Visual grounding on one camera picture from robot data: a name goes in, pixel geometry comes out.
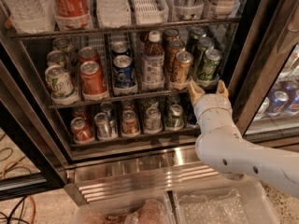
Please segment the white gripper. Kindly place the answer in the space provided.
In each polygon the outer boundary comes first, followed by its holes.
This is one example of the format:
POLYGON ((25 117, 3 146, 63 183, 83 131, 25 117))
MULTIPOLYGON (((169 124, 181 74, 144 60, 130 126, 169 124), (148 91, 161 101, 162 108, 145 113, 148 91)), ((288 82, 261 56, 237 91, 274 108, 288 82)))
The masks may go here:
POLYGON ((218 80, 217 94, 205 94, 193 80, 189 83, 188 92, 201 133, 223 130, 225 133, 241 136, 232 118, 229 92, 223 80, 218 80))

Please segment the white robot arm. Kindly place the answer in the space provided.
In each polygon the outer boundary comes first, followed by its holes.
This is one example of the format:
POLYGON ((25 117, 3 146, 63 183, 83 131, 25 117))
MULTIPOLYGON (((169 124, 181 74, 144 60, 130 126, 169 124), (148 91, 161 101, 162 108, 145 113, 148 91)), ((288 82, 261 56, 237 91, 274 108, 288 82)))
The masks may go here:
POLYGON ((200 161, 227 178, 249 175, 299 197, 299 155, 245 140, 233 121, 223 81, 214 93, 205 92, 192 81, 188 92, 201 131, 195 142, 200 161))

